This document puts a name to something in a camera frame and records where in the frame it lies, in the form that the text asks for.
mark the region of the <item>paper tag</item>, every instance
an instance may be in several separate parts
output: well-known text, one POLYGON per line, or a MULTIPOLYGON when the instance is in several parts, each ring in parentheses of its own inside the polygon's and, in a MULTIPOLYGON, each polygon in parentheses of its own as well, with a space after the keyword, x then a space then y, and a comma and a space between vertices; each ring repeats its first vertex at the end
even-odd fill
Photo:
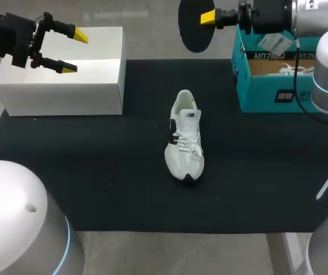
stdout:
POLYGON ((258 45, 276 56, 281 56, 292 43, 292 40, 280 33, 271 33, 266 34, 258 45))

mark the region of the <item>black cable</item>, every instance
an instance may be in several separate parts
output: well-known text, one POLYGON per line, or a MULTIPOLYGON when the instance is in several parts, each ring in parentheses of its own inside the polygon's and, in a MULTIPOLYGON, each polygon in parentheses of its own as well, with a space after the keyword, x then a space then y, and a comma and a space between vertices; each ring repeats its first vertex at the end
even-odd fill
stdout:
POLYGON ((289 32, 294 37, 295 46, 296 46, 296 59, 295 59, 295 71, 294 71, 294 84, 293 84, 293 90, 294 90, 296 102, 298 103, 299 107, 302 109, 302 111, 305 115, 307 115, 308 117, 310 117, 311 119, 313 119, 313 120, 315 120, 319 123, 322 123, 324 125, 328 125, 328 121, 320 119, 319 117, 316 117, 312 113, 308 112, 305 109, 305 107, 302 105, 302 103, 300 102, 300 98, 299 98, 299 95, 298 95, 297 90, 296 90, 296 81, 298 79, 300 44, 299 44, 298 38, 294 35, 294 33, 292 31, 289 31, 289 32))

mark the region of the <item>black disc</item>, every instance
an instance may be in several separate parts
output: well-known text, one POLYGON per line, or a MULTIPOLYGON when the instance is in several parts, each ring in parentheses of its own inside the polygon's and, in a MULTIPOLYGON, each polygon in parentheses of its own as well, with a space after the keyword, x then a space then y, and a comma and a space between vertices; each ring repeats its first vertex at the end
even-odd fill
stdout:
POLYGON ((201 14, 213 9, 213 0, 181 0, 178 10, 179 32, 191 52, 203 52, 210 45, 215 24, 201 25, 201 14))

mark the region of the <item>white sneaker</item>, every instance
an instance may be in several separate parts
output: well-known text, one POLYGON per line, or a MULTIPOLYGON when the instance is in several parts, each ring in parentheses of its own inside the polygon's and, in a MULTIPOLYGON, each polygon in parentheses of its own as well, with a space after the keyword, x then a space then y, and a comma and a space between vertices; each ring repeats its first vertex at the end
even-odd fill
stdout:
POLYGON ((201 111, 197 109, 191 92, 180 91, 171 109, 165 161, 171 174, 185 182, 194 182, 204 170, 200 118, 201 111))

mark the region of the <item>black table surface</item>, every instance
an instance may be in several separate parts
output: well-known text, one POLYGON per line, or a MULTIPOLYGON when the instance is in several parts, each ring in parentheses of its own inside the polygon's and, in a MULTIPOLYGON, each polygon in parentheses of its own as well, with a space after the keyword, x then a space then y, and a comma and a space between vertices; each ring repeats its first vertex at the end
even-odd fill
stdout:
POLYGON ((313 231, 328 216, 328 125, 303 114, 244 114, 229 60, 127 61, 122 116, 0 118, 0 160, 31 169, 76 230, 313 231), (177 93, 202 110, 194 188, 164 150, 177 93))

